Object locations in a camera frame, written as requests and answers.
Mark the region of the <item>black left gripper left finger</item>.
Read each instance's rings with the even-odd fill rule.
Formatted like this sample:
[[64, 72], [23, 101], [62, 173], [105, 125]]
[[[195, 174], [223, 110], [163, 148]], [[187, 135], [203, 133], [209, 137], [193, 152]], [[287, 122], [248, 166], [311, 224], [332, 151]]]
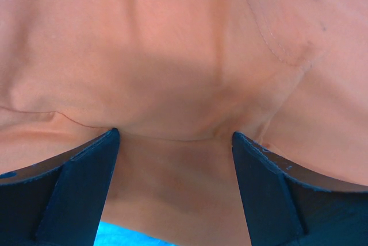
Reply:
[[1, 174], [1, 245], [93, 245], [120, 144], [117, 129]]

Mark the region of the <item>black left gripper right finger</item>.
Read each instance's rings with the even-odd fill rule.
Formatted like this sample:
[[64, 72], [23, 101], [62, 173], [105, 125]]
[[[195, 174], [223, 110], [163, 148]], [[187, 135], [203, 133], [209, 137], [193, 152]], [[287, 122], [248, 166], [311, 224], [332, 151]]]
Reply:
[[232, 154], [252, 245], [367, 244], [367, 187], [279, 156], [241, 133]]

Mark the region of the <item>orange t shirt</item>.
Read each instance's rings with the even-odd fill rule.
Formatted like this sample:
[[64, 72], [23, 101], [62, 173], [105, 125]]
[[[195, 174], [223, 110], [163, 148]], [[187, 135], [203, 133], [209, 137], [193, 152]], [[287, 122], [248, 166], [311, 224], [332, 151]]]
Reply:
[[249, 245], [234, 132], [367, 184], [367, 0], [1, 0], [1, 171], [111, 128], [103, 220]]

